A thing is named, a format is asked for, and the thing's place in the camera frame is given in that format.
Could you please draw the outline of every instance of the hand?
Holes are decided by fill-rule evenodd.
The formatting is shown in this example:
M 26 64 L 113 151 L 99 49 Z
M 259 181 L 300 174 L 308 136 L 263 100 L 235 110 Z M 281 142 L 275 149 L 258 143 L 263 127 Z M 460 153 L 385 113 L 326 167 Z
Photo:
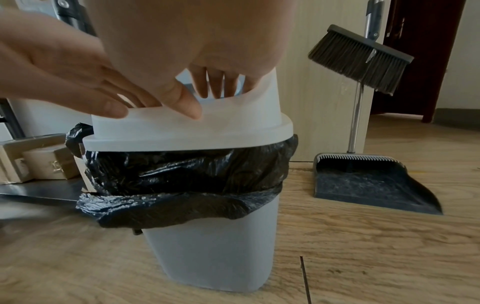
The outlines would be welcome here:
M 296 0 L 87 0 L 113 65 L 164 105 L 198 119 L 202 108 L 175 76 L 215 98 L 253 89 L 282 57 Z
M 0 97 L 112 118 L 126 116 L 132 104 L 161 105 L 115 70 L 99 39 L 42 14 L 0 11 L 0 71 Z

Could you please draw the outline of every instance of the baseboard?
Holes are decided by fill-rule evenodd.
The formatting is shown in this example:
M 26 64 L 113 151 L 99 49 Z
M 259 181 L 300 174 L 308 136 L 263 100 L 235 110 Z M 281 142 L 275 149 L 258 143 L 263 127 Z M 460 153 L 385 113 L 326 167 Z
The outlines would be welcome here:
M 480 109 L 436 109 L 433 123 L 480 131 Z

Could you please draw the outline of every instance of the broom handle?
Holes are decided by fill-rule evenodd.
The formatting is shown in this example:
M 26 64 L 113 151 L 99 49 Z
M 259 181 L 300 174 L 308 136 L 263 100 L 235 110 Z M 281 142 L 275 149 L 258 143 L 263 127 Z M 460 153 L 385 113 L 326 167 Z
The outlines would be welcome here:
M 364 37 L 371 40 L 377 40 L 382 22 L 382 10 L 384 0 L 369 0 L 366 15 Z M 359 133 L 360 113 L 362 109 L 362 98 L 364 96 L 364 85 L 357 83 L 355 93 L 355 107 L 350 127 L 350 140 L 348 141 L 347 153 L 355 154 L 355 146 L 357 145 L 357 135 Z

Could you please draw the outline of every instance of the white plastic lid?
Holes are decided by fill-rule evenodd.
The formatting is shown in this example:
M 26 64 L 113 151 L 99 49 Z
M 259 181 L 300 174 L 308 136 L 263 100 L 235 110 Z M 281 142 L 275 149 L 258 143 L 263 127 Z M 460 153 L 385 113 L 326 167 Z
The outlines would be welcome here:
M 255 147 L 293 136 L 292 121 L 280 112 L 275 70 L 248 93 L 200 103 L 198 121 L 167 107 L 130 109 L 123 119 L 92 116 L 95 134 L 83 144 L 88 151 L 183 151 Z

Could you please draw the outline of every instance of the white trash can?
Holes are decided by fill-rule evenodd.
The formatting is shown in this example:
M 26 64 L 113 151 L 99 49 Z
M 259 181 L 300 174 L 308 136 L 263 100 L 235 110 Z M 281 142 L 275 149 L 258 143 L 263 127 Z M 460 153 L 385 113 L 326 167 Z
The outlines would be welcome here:
M 252 91 L 202 101 L 194 121 L 167 107 L 131 109 L 120 120 L 93 117 L 88 151 L 184 151 L 263 146 L 293 136 L 280 112 L 276 72 Z M 279 197 L 241 219 L 195 219 L 143 233 L 172 280 L 198 287 L 251 292 L 268 279 L 274 259 Z

